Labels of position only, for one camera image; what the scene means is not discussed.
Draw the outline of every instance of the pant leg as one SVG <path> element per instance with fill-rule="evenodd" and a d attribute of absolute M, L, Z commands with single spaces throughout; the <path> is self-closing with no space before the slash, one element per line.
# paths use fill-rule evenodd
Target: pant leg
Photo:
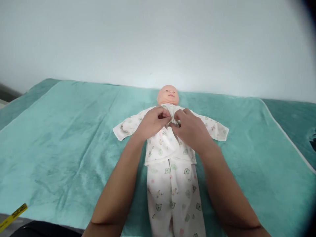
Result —
<path fill-rule="evenodd" d="M 176 237 L 205 237 L 205 225 L 195 165 L 170 159 L 172 219 Z"/>
<path fill-rule="evenodd" d="M 170 207 L 170 165 L 168 160 L 148 166 L 147 200 L 152 236 L 173 236 Z"/>

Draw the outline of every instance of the black object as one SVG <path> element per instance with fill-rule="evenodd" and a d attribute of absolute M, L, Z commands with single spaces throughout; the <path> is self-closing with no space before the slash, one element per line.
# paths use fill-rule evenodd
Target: black object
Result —
<path fill-rule="evenodd" d="M 313 149 L 316 151 L 316 138 L 314 138 L 314 141 L 310 142 L 312 145 Z"/>
<path fill-rule="evenodd" d="M 0 84 L 0 99 L 4 100 L 6 102 L 11 102 L 15 100 L 16 98 L 20 97 L 21 94 L 11 90 L 8 87 L 3 86 Z"/>
<path fill-rule="evenodd" d="M 10 237 L 81 237 L 81 234 L 60 225 L 32 221 L 17 229 Z"/>
<path fill-rule="evenodd" d="M 315 0 L 302 0 L 305 8 L 308 11 L 311 20 L 313 21 L 314 30 L 316 30 L 316 3 Z"/>
<path fill-rule="evenodd" d="M 316 208 L 314 208 L 314 215 L 312 216 L 305 237 L 316 236 Z"/>

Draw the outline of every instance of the doll head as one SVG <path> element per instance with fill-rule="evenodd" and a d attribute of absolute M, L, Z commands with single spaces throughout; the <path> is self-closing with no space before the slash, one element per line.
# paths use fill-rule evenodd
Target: doll head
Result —
<path fill-rule="evenodd" d="M 157 102 L 159 105 L 166 103 L 178 105 L 179 95 L 177 89 L 171 85 L 164 86 L 158 93 Z"/>

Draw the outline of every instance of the baby clothes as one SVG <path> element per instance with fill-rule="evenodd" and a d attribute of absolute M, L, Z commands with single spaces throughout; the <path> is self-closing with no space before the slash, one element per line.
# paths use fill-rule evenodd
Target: baby clothes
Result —
<path fill-rule="evenodd" d="M 205 236 L 195 165 L 172 158 L 149 165 L 147 200 L 154 237 Z"/>
<path fill-rule="evenodd" d="M 180 106 L 161 105 L 171 115 Z M 116 137 L 122 141 L 132 135 L 145 114 L 154 107 L 133 115 L 113 128 Z M 225 141 L 229 129 L 211 118 L 192 113 L 201 118 L 212 138 Z M 174 135 L 167 125 L 147 140 L 145 165 L 147 171 L 148 212 L 152 235 L 204 237 L 205 226 L 196 174 L 195 152 Z"/>
<path fill-rule="evenodd" d="M 176 121 L 174 114 L 179 109 L 183 110 L 184 108 L 172 104 L 163 104 L 161 106 L 169 111 L 171 115 L 170 122 L 178 126 L 181 121 Z M 132 135 L 145 114 L 152 108 L 154 107 L 143 110 L 139 114 L 125 119 L 122 123 L 113 128 L 113 132 L 118 140 L 122 141 L 127 136 Z M 201 118 L 213 139 L 226 141 L 229 131 L 228 128 L 209 117 L 198 115 L 193 111 L 191 112 L 195 116 Z M 196 164 L 195 152 L 190 147 L 186 146 L 180 138 L 173 134 L 171 127 L 163 127 L 156 135 L 147 140 L 145 165 L 148 166 L 149 164 L 157 163 L 158 160 L 168 160 L 171 157 L 187 161 L 191 164 Z"/>

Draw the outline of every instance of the fleece blanket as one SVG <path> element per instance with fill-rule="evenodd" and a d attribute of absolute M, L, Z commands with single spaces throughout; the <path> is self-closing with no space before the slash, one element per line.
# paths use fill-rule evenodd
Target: fleece blanket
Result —
<path fill-rule="evenodd" d="M 316 104 L 308 102 L 263 99 L 272 116 L 280 124 L 308 163 L 316 170 Z"/>
<path fill-rule="evenodd" d="M 154 106 L 157 90 L 61 81 L 0 131 L 0 213 L 85 228 L 128 139 L 112 128 Z M 180 105 L 230 129 L 218 142 L 245 196 L 272 236 L 299 236 L 316 185 L 313 170 L 260 99 L 180 92 Z M 122 236 L 149 236 L 145 145 Z M 197 157 L 207 236 L 224 236 Z"/>

